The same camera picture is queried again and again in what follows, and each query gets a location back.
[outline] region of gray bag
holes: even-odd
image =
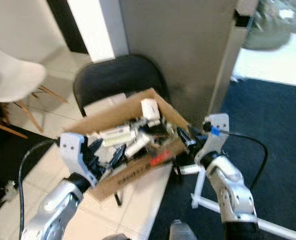
[[[287,0],[261,0],[243,44],[245,49],[277,49],[289,41],[295,12]]]

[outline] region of black cable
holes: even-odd
[[[19,173],[18,173],[18,191],[19,191],[19,202],[20,202],[20,228],[19,228],[19,240],[22,237],[23,230],[24,230],[24,224],[25,224],[25,206],[24,206],[24,192],[23,192],[23,176],[22,176],[22,171],[23,171],[23,165],[28,158],[28,156],[33,153],[36,149],[47,145],[47,144],[52,144],[54,143],[54,139],[47,139],[42,142],[39,142],[38,144],[34,145],[32,148],[30,148],[25,155],[23,156],[20,167],[19,167]]]
[[[266,166],[266,162],[267,162],[267,159],[268,159],[268,149],[267,149],[267,147],[261,141],[259,141],[258,139],[254,138],[252,136],[244,135],[244,134],[239,133],[239,132],[232,132],[232,131],[225,131],[225,130],[220,130],[220,132],[223,133],[223,134],[228,134],[228,135],[232,135],[232,136],[252,140],[252,141],[258,143],[259,145],[261,145],[263,147],[264,158],[263,158],[263,161],[261,163],[261,166],[260,166],[256,176],[254,177],[254,179],[253,179],[253,181],[251,183],[250,190],[252,191],[254,189],[255,185],[257,184],[257,182],[258,182],[260,176],[262,175],[262,172],[263,172],[263,170],[264,170],[264,168]]]

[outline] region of cardboard box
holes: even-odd
[[[91,134],[93,132],[107,130],[123,125],[130,119],[143,116],[141,100],[147,98],[155,99],[157,101],[161,114],[169,122],[187,130],[188,122],[170,104],[159,96],[153,88],[150,88],[132,95],[126,101],[105,111],[84,117],[76,124],[66,127],[64,131],[78,134]],[[95,188],[90,189],[88,192],[97,200],[102,201],[128,183],[143,176],[152,168],[171,160],[184,150],[184,144],[179,138],[176,138],[168,145],[163,145],[157,151],[156,157],[146,155],[140,159],[130,162],[127,165],[127,168],[101,181]]]

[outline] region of black chair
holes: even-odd
[[[84,67],[76,76],[73,93],[83,117],[84,107],[98,100],[125,93],[130,96],[149,88],[170,102],[166,82],[157,66],[141,55],[125,55]],[[117,204],[121,201],[115,193]]]

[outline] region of white chair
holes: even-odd
[[[37,98],[34,91],[39,89],[67,103],[65,99],[41,85],[46,76],[47,71],[43,65],[17,59],[0,50],[0,103],[18,105],[40,132],[43,129],[38,125],[22,99],[29,94]]]

